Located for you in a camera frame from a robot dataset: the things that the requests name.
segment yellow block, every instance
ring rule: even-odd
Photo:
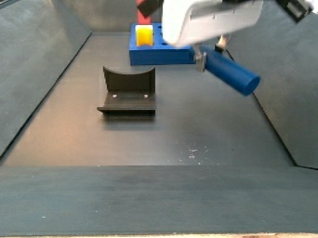
[[[142,45],[154,45],[154,28],[152,25],[137,25],[136,26],[136,44],[137,46]]]

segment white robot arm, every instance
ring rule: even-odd
[[[256,25],[264,0],[240,4],[222,0],[166,0],[164,37],[177,47],[194,45]]]

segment bin floor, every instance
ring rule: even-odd
[[[194,65],[157,66],[157,114],[108,118],[102,67],[133,67],[128,33],[96,33],[3,156],[6,166],[291,166],[253,96]]]

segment blue handle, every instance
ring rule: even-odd
[[[202,46],[202,52],[206,52],[205,68],[241,94],[251,95],[260,84],[260,75],[245,69],[212,47]]]

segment blue block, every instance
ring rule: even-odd
[[[136,26],[132,27],[130,57],[132,65],[194,64],[192,46],[176,48],[164,39],[162,23],[154,23],[154,46],[137,46]]]

